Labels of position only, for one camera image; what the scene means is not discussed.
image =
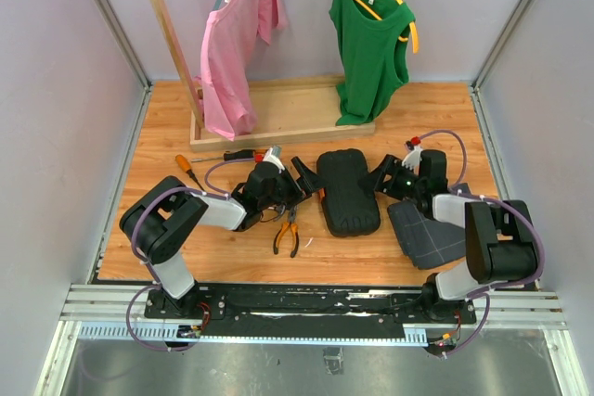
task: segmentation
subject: pink t-shirt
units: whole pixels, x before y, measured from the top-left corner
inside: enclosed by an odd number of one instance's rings
[[[281,0],[230,0],[211,12],[200,54],[204,124],[209,132],[233,140],[253,130],[257,119],[245,68],[256,36],[270,45],[272,30],[286,25]]]

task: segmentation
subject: orange-handled pliers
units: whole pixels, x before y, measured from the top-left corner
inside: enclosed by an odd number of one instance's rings
[[[297,223],[295,222],[295,217],[297,217],[297,208],[292,208],[289,211],[287,222],[282,224],[280,230],[277,232],[277,236],[275,236],[275,241],[272,245],[272,250],[274,251],[275,255],[278,254],[278,244],[280,243],[280,240],[289,229],[291,229],[293,234],[293,250],[291,251],[291,258],[294,258],[297,255],[297,249],[299,249],[299,232],[297,232]]]

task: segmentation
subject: wooden floor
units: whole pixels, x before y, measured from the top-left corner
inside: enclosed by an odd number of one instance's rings
[[[99,272],[101,279],[147,279],[149,274],[130,251],[130,243],[117,223],[122,214],[155,186],[164,176],[175,175],[188,182],[174,157],[181,153],[195,156],[188,148],[190,110],[180,83],[157,83],[132,166],[119,204],[116,223]],[[312,170],[317,157],[326,151],[356,147],[362,150],[370,169],[387,153],[404,157],[404,142],[433,129],[455,130],[465,141],[469,154],[466,181],[471,190],[495,195],[496,188],[484,152],[468,89],[463,83],[413,83],[398,90],[392,103],[377,119],[371,137],[325,143],[295,144],[283,147],[281,158],[287,164],[299,156]],[[461,153],[450,136],[434,136],[423,144],[445,151],[448,176],[458,177]],[[201,178],[213,162],[194,164]],[[252,163],[226,166],[213,175],[219,187],[232,189],[245,181]],[[290,242],[285,240],[279,255],[272,253],[272,240],[280,223],[257,224],[244,233],[216,227],[197,227],[183,247],[183,255],[199,281],[285,282],[361,285],[420,285],[430,273],[419,271],[398,246],[386,208],[392,198],[378,195],[381,228],[370,236],[335,238],[326,228],[316,197],[301,204],[297,223],[302,246],[291,259]],[[310,238],[311,244],[305,245]]]

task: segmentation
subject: clothes rack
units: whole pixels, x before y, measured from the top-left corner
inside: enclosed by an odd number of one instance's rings
[[[150,0],[150,3],[192,109],[189,136],[192,150],[264,147],[274,144],[359,137],[375,132],[373,122],[363,125],[334,125],[341,114],[338,94],[333,86],[342,82],[343,77],[317,76],[253,83],[255,86],[250,83],[250,95],[259,120],[253,133],[238,136],[234,141],[210,134],[204,129],[204,122],[198,108],[200,86],[192,80],[165,0]],[[291,97],[293,97],[291,104],[287,103],[287,107],[281,106],[280,101],[291,101]],[[311,116],[325,116],[325,119],[308,119]]]

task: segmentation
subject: cable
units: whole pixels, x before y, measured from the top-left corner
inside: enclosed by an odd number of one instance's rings
[[[483,294],[491,289],[502,289],[504,287],[523,286],[523,285],[528,285],[530,283],[534,283],[536,280],[538,280],[545,269],[545,258],[546,258],[545,248],[544,248],[544,244],[542,242],[542,238],[540,238],[540,235],[535,230],[535,227],[528,221],[528,219],[526,217],[524,217],[518,210],[514,209],[509,204],[504,203],[500,199],[477,196],[477,195],[473,195],[473,194],[464,194],[459,190],[454,191],[454,192],[455,192],[455,195],[458,195],[459,197],[470,198],[470,199],[475,199],[475,200],[479,200],[479,201],[484,201],[487,203],[497,204],[499,207],[501,207],[501,208],[505,209],[507,212],[513,214],[513,216],[516,217],[516,219],[519,220],[520,223],[526,227],[526,229],[528,229],[528,232],[530,233],[530,235],[532,236],[532,238],[535,241],[536,252],[538,253],[538,261],[537,261],[536,270],[530,276],[523,278],[521,280],[515,280],[513,282],[501,282],[501,283],[495,283],[493,285],[488,285],[486,287],[481,287],[481,288],[473,291],[471,294],[469,294],[468,298],[472,299],[473,298],[472,295]]]
[[[462,315],[460,314],[460,311],[458,311],[458,310],[454,311],[454,315],[456,317],[456,320],[458,320],[458,324],[456,325],[456,328],[453,329],[452,331],[449,331],[449,332],[441,335],[439,338],[428,339],[429,343],[438,344],[440,342],[444,342],[445,340],[452,338],[454,335],[456,335],[457,340],[460,339],[460,331],[462,328]]]
[[[468,166],[468,154],[466,152],[466,145],[464,144],[464,141],[462,141],[462,138],[460,138],[460,136],[456,132],[454,132],[453,130],[449,130],[449,129],[431,130],[430,132],[427,132],[426,134],[422,134],[421,136],[419,136],[419,139],[422,141],[423,139],[425,139],[429,136],[433,136],[434,134],[451,134],[460,143],[460,148],[462,149],[462,171],[460,172],[460,176],[458,177],[458,180],[456,180],[456,182],[452,185],[452,187],[456,187],[457,185],[459,185],[462,182],[462,180],[464,179],[464,176],[466,175],[466,168]]]
[[[254,162],[255,159],[254,158],[245,158],[243,160],[229,160],[229,161],[222,161],[219,162],[218,164],[214,164],[213,167],[211,167],[205,174],[204,174],[204,183],[210,187],[214,192],[218,192],[219,194],[223,194],[223,195],[230,195],[230,192],[224,190],[224,189],[220,189],[217,186],[213,185],[210,181],[209,181],[209,177],[211,176],[211,173],[214,172],[214,170],[218,169],[219,167],[223,167],[223,166],[227,166],[227,164],[231,164],[233,162],[245,162],[245,161],[252,161]]]
[[[155,269],[150,264],[149,259],[147,259],[147,257],[145,257],[144,253],[141,253],[141,251],[139,251],[138,248],[136,247],[136,242],[138,240],[138,233],[140,232],[140,227],[147,220],[147,217],[149,216],[149,214],[157,206],[159,206],[159,204],[164,199],[166,199],[166,198],[170,197],[171,195],[176,194],[178,192],[186,192],[186,193],[190,193],[190,194],[196,194],[199,197],[204,197],[204,195],[207,195],[207,196],[208,195],[211,195],[211,196],[213,195],[213,194],[209,194],[207,192],[199,191],[198,189],[194,189],[192,187],[187,187],[187,186],[179,186],[179,187],[174,187],[172,189],[166,190],[165,192],[163,192],[162,194],[160,194],[158,197],[156,197],[147,206],[147,208],[142,212],[142,214],[140,215],[140,218],[138,218],[138,221],[136,222],[136,225],[134,227],[134,231],[132,231],[132,237],[130,238],[130,246],[132,248],[132,253],[140,261],[142,261],[147,266],[147,269],[150,272],[150,274],[152,275],[153,280],[155,281],[155,284],[154,285],[148,285],[147,287],[143,287],[130,300],[130,303],[128,304],[128,309],[126,311],[126,317],[125,317],[126,328],[128,329],[128,334],[130,334],[130,336],[132,337],[132,339],[134,339],[136,342],[138,342],[143,347],[146,347],[146,348],[148,348],[150,350],[153,350],[153,351],[185,351],[185,350],[188,350],[188,349],[190,349],[190,348],[192,348],[194,346],[194,344],[192,343],[192,344],[190,344],[190,345],[188,345],[186,347],[172,347],[172,348],[155,347],[155,346],[150,345],[149,343],[141,340],[134,333],[134,331],[132,330],[132,325],[130,323],[130,313],[132,311],[132,306],[134,305],[134,302],[138,299],[138,297],[143,292],[145,292],[145,291],[147,291],[149,289],[162,290],[161,280],[159,279],[159,276],[157,275],[157,272],[155,271]]]
[[[148,348],[149,350],[153,350],[153,351],[163,351],[163,352],[169,352],[169,351],[186,351],[189,350],[190,348],[192,348],[196,342],[194,343],[190,343],[189,345],[185,346],[185,347],[157,347],[155,345],[151,345],[150,343],[145,342],[144,340],[142,340],[139,336],[136,335],[136,333],[134,332],[134,330],[132,329],[132,323],[130,322],[130,314],[132,313],[132,306],[135,304],[136,300],[140,297],[140,295],[150,289],[158,289],[161,290],[161,284],[159,285],[148,285],[146,287],[143,287],[142,289],[140,289],[134,296],[133,298],[130,300],[130,303],[128,303],[128,308],[126,309],[126,328],[128,328],[128,334],[130,335],[130,337],[132,337],[132,339],[135,340],[136,343],[139,343],[140,345],[142,345],[145,348]]]
[[[149,217],[149,214],[157,206],[159,206],[159,203],[161,203],[164,199],[170,197],[173,194],[176,194],[177,192],[189,192],[189,193],[192,193],[192,194],[196,194],[199,197],[200,196],[203,196],[204,194],[206,194],[206,192],[200,191],[198,189],[194,189],[192,187],[187,187],[187,186],[184,186],[184,185],[183,186],[179,186],[179,187],[174,187],[173,189],[166,190],[165,192],[163,192],[162,194],[160,194],[158,197],[156,197],[147,206],[147,208],[142,212],[142,214],[140,215],[140,218],[136,222],[136,226],[134,226],[134,231],[132,231],[132,237],[130,238],[130,246],[132,248],[132,253],[135,255],[135,257],[137,257],[140,261],[142,261],[147,266],[147,269],[150,272],[150,275],[152,275],[153,280],[155,282],[157,282],[157,284],[159,284],[159,285],[161,284],[161,280],[157,276],[157,272],[155,271],[155,269],[150,264],[149,259],[147,259],[147,257],[145,257],[144,252],[141,253],[140,251],[138,251],[138,249],[136,247],[136,242],[138,240],[138,233],[140,232],[140,227],[147,220],[147,217]]]
[[[129,369],[127,369],[126,371],[123,371],[117,375],[114,376],[109,376],[109,377],[99,377],[99,376],[94,376],[86,367],[86,365],[84,364],[84,352],[89,350],[91,347],[86,347],[86,348],[81,348],[78,352],[78,354],[76,355],[76,363],[78,364],[78,379],[77,379],[77,391],[76,394],[77,396],[83,396],[84,394],[84,389],[83,389],[83,385],[84,385],[84,380],[83,377],[86,377],[88,380],[93,381],[93,382],[97,382],[97,383],[108,383],[111,381],[114,381],[116,379],[119,379],[121,377],[127,376],[130,373],[132,373],[133,371],[135,371],[140,364],[136,364],[133,365],[132,367],[130,367]]]
[[[483,326],[486,322],[487,316],[489,315],[489,309],[491,308],[491,298],[487,294],[487,292],[489,290],[502,289],[504,287],[517,287],[517,286],[523,286],[523,285],[528,285],[530,283],[534,283],[537,279],[540,278],[540,276],[542,275],[542,273],[545,269],[545,249],[544,249],[542,239],[540,238],[540,235],[538,234],[538,232],[535,230],[535,227],[518,210],[514,209],[509,204],[504,203],[500,199],[489,198],[489,197],[479,197],[479,196],[476,196],[473,194],[464,194],[464,193],[461,193],[459,190],[453,191],[453,192],[457,192],[457,195],[459,197],[470,198],[470,199],[475,199],[475,200],[479,200],[479,201],[485,201],[487,203],[497,204],[501,208],[505,209],[507,212],[513,214],[513,216],[516,217],[516,219],[519,220],[520,223],[526,227],[526,229],[528,229],[528,232],[530,232],[530,235],[534,239],[535,244],[536,244],[536,251],[538,253],[537,254],[538,262],[537,262],[537,267],[536,267],[536,270],[534,271],[534,273],[526,278],[523,278],[521,280],[515,280],[512,282],[495,283],[493,285],[481,287],[481,288],[476,289],[475,291],[469,293],[466,296],[468,299],[473,299],[473,300],[480,299],[482,297],[486,298],[486,305],[484,307],[483,319],[481,320],[481,323],[476,327],[474,332],[472,332],[472,334],[466,340],[464,340],[462,343],[460,343],[454,350],[450,351],[449,353],[444,352],[445,357],[449,357],[449,355],[465,348],[469,343],[472,342],[472,340],[474,338],[476,338],[478,336],[481,329],[483,329]]]
[[[462,343],[457,345],[454,350],[452,350],[450,352],[444,352],[443,357],[445,359],[447,359],[452,354],[455,354],[457,352],[464,350],[468,346],[468,344],[471,343],[479,335],[479,332],[481,331],[481,329],[483,329],[483,326],[486,322],[486,318],[489,315],[489,310],[491,309],[491,298],[489,297],[488,294],[479,294],[479,295],[475,296],[474,298],[480,299],[481,297],[486,298],[486,302],[484,305],[484,314],[483,314],[483,318],[481,319],[481,323],[476,327],[476,329],[474,331],[472,331],[472,334],[470,334],[469,337],[466,340],[464,340]]]
[[[415,298],[414,300],[405,301],[404,303],[400,303],[398,305],[391,306],[390,309],[399,310],[400,308],[406,308],[408,306],[415,306],[417,303],[419,303],[421,301],[422,297],[423,297],[423,295],[422,295],[422,293],[420,293],[419,296],[417,298]]]
[[[202,315],[202,326],[200,327],[201,331],[204,331],[204,328],[206,328],[206,326],[208,325],[208,323],[211,321],[211,314],[213,313],[211,311],[211,307],[208,306],[207,303],[204,303],[203,301],[201,301],[199,303],[199,306],[202,308],[203,311],[203,315]]]

